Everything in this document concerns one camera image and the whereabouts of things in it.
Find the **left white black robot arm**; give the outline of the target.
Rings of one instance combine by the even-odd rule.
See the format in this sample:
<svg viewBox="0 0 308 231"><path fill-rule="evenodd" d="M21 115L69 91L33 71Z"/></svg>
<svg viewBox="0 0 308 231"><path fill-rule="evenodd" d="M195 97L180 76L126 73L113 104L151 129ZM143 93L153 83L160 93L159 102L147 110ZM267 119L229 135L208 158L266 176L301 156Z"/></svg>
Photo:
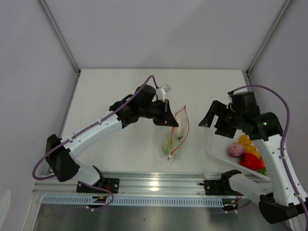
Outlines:
<svg viewBox="0 0 308 231"><path fill-rule="evenodd" d="M95 123L62 138L49 136L46 161L57 180L78 180L93 192L100 192L105 182L102 172L96 166L86 165L77 158L104 136L136 123L139 118L151 119L156 126L178 127L169 100L166 99L169 91L169 85L157 89L150 85L140 86L134 94L111 105Z"/></svg>

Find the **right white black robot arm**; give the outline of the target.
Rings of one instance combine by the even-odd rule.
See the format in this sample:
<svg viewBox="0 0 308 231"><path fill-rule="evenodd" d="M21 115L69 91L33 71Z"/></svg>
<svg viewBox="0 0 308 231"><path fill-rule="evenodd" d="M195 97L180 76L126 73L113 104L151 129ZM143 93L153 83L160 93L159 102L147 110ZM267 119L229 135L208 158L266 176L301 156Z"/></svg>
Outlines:
<svg viewBox="0 0 308 231"><path fill-rule="evenodd" d="M233 138L240 130L253 141L265 162L271 188L249 179L239 170L221 174L220 190L225 194L238 192L256 205L270 224L280 223L308 214L308 194L299 182L284 145L287 130L273 112L261 113L253 92L229 92L231 103L213 101L199 123L211 127L217 116L215 134Z"/></svg>

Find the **clear orange zip top bag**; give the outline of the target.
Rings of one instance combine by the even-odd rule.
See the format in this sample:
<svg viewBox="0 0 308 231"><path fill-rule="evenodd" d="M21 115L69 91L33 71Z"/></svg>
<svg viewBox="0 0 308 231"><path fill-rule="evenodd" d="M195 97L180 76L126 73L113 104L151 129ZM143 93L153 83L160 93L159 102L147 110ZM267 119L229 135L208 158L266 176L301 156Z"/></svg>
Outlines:
<svg viewBox="0 0 308 231"><path fill-rule="evenodd" d="M180 159L181 150L190 132L186 105L175 113L175 119L179 126L168 130L161 142L161 155L169 162Z"/></svg>

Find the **green cabbage toy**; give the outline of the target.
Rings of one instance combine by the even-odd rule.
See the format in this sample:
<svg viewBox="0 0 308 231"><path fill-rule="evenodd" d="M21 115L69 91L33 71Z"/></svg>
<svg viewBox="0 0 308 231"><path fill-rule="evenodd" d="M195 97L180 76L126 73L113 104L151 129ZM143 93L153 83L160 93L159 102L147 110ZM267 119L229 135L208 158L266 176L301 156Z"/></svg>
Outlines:
<svg viewBox="0 0 308 231"><path fill-rule="evenodd" d="M173 137L166 138L162 143L162 152L164 155L169 155L171 151L174 151L178 146L181 145L184 137Z"/></svg>

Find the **white daikon radish toy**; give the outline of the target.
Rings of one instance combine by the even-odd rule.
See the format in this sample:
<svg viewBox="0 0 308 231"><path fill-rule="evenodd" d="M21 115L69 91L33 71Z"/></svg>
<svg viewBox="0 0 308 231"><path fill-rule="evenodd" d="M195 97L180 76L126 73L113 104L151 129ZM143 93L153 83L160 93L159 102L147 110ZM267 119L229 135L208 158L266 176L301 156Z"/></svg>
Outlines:
<svg viewBox="0 0 308 231"><path fill-rule="evenodd" d="M183 137L184 135L184 125L185 125L185 118L183 117L182 113L178 113L175 116L175 119L178 123L178 127L174 129L174 133L177 137Z"/></svg>

